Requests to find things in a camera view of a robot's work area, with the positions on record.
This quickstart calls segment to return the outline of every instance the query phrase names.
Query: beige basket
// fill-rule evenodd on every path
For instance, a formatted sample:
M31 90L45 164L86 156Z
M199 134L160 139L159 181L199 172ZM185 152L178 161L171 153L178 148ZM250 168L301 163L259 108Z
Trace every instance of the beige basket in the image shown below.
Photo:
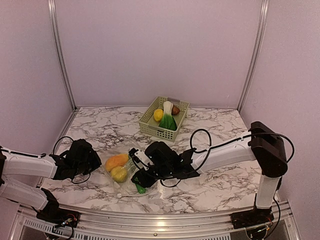
M177 125L177 129L175 131L159 127L159 122L156 122L154 120L154 111L156 109L164 109L163 104L165 101L172 102L175 106L177 106L180 109L179 114L173 116ZM141 132L144 134L158 137L160 139L165 139L174 142L176 140L177 135L179 134L179 130L182 126L182 123L186 118L188 107L189 103L186 101L180 101L165 96L158 96L147 109L147 111L143 114L139 121Z

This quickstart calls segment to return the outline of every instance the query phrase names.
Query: brown potato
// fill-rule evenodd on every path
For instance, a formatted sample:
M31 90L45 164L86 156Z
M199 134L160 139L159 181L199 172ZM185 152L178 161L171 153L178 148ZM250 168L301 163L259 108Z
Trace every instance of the brown potato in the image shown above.
M173 105L171 114L172 115L178 115L179 113L180 113L180 109L177 106Z

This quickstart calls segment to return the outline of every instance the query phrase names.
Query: wall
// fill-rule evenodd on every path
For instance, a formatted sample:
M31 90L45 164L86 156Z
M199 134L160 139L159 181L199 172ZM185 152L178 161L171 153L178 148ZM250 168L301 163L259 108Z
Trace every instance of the wall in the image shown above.
M241 115L247 125L259 120L293 140L296 155L280 196L289 200L301 239L319 239L320 1L276 0L269 7Z
M48 3L1 1L0 144L22 152L52 149L71 114L52 36ZM28 184L36 178L23 177ZM0 239L8 238L17 204L0 201Z
M237 108L261 2L57 0L76 103L147 106L169 96Z

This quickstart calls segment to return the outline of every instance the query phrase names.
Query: transparent plastic bag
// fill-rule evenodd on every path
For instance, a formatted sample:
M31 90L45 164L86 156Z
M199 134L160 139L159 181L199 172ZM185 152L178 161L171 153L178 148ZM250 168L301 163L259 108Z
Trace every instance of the transparent plastic bag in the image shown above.
M105 164L107 160L111 157L120 155L120 154L129 154L129 151L132 149L141 149L139 144L132 140L132 139L126 139L123 142L119 143L115 147L109 149L108 151L102 152L99 154L99 157L101 159L101 168L105 175L108 176L110 182L113 184L113 188L115 193L118 193L118 196L124 196L124 197L140 197L147 195L151 193L154 189L154 187L145 188L145 193L139 193L136 184L134 184L131 181L131 178L134 176L136 171L138 171L137 167L133 163L132 159L129 157L129 160L127 163L123 166L125 170L127 171L126 179L124 182L116 182L112 176L111 172L106 170Z

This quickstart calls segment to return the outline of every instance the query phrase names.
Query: marble table top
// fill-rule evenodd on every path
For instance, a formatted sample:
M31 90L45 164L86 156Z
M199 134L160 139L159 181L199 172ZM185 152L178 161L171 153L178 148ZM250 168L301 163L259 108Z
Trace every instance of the marble table top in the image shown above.
M126 139L145 149L159 138L140 132L139 119L146 107L82 107L66 136L85 139L102 154ZM237 110L190 108L175 142L164 141L178 154L190 148L193 131L204 128L211 133L213 145L240 135L247 128ZM197 133L194 146L208 147L208 137ZM70 146L65 139L58 153ZM217 168L199 177L182 180L173 188L155 184L149 194L118 197L111 180L101 169L90 179L74 185L69 179L45 179L42 188L50 190L61 204L95 210L127 213L197 213L249 207L254 203L261 170L257 161L241 162ZM86 179L81 176L75 182ZM172 185L175 180L166 180Z

